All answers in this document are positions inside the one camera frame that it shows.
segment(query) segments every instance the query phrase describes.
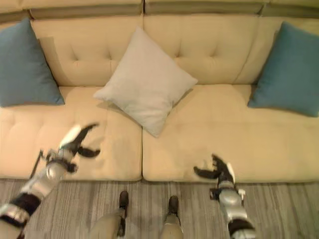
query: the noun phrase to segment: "white pillow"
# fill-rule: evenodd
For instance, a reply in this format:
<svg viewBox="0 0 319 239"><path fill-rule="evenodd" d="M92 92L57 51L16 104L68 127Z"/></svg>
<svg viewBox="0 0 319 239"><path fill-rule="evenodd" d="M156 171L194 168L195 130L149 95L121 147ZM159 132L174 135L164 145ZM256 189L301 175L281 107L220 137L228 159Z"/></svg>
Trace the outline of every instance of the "white pillow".
<svg viewBox="0 0 319 239"><path fill-rule="evenodd" d="M173 105L196 83L137 27L113 76L94 97L113 102L158 137Z"/></svg>

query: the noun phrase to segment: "throw pillow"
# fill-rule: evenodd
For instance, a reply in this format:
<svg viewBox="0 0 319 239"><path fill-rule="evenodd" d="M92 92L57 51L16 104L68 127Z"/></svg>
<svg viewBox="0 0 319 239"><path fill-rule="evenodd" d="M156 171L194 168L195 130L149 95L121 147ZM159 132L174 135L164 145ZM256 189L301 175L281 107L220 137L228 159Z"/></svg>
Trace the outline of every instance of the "throw pillow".
<svg viewBox="0 0 319 239"><path fill-rule="evenodd" d="M270 107L317 117L319 36L283 22L249 107Z"/></svg>
<svg viewBox="0 0 319 239"><path fill-rule="evenodd" d="M0 32L0 106L64 104L29 19Z"/></svg>
<svg viewBox="0 0 319 239"><path fill-rule="evenodd" d="M138 27L110 81L94 97L113 102L157 137L173 105L196 83Z"/></svg>

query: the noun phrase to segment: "carpet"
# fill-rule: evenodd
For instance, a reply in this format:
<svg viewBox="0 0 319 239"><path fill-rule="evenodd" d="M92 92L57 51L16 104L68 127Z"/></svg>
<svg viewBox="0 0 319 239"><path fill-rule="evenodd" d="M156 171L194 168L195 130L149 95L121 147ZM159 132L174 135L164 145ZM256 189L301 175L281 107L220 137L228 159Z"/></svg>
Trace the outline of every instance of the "carpet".
<svg viewBox="0 0 319 239"><path fill-rule="evenodd" d="M0 180L0 203L24 184ZM185 239L228 239L213 184L139 182L63 182L42 203L26 227L26 239L86 239L94 222L130 195L126 239L159 237L168 199L177 195ZM261 239L319 239L319 183L241 184L245 208Z"/></svg>

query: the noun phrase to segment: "blue pillow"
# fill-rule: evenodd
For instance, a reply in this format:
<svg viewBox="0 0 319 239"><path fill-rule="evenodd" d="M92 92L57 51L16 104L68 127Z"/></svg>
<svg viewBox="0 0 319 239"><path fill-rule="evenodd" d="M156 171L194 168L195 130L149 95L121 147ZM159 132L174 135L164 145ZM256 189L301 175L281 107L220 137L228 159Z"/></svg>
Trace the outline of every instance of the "blue pillow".
<svg viewBox="0 0 319 239"><path fill-rule="evenodd" d="M64 99L46 64L29 19L0 32L0 106Z"/></svg>
<svg viewBox="0 0 319 239"><path fill-rule="evenodd" d="M319 36L283 22L248 107L318 117Z"/></svg>

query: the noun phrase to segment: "sofa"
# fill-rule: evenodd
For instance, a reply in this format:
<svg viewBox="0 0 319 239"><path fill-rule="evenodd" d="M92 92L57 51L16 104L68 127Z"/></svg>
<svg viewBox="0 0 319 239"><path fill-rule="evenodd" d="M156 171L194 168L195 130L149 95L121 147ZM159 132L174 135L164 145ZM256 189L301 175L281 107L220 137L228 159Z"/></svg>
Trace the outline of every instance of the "sofa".
<svg viewBox="0 0 319 239"><path fill-rule="evenodd" d="M305 0L5 0L0 30L25 16L65 105L0 108L0 177L28 178L41 149L75 124L100 123L69 180L207 181L211 154L238 182L319 179L319 118L247 103L283 21L319 35L319 3ZM141 27L198 84L174 106L158 138L111 102L93 98ZM38 170L45 166L41 162Z"/></svg>

